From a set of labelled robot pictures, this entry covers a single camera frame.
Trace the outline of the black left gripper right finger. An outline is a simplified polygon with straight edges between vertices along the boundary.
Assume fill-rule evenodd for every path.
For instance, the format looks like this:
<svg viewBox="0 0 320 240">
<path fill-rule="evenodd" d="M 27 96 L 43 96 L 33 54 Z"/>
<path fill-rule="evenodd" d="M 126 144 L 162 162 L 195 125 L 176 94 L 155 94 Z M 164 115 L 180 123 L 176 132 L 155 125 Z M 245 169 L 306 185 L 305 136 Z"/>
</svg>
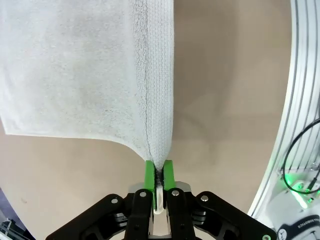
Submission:
<svg viewBox="0 0 320 240">
<path fill-rule="evenodd" d="M 162 169 L 173 240 L 196 240 L 198 229 L 215 240 L 275 240 L 277 234 L 210 191 L 194 196 L 184 191 L 174 178 L 173 162 Z"/>
</svg>

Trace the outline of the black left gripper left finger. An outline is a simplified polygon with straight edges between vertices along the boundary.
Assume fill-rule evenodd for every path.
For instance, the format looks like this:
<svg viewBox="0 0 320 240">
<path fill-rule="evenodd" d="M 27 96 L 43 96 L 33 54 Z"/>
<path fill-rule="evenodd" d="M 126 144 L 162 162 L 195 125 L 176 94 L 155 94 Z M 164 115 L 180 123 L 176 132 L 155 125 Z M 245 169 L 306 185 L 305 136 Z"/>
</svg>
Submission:
<svg viewBox="0 0 320 240">
<path fill-rule="evenodd" d="M 109 240 L 125 231 L 125 240 L 147 240 L 153 220 L 155 166 L 145 162 L 142 187 L 122 198 L 109 194 L 51 233 L 47 240 Z"/>
</svg>

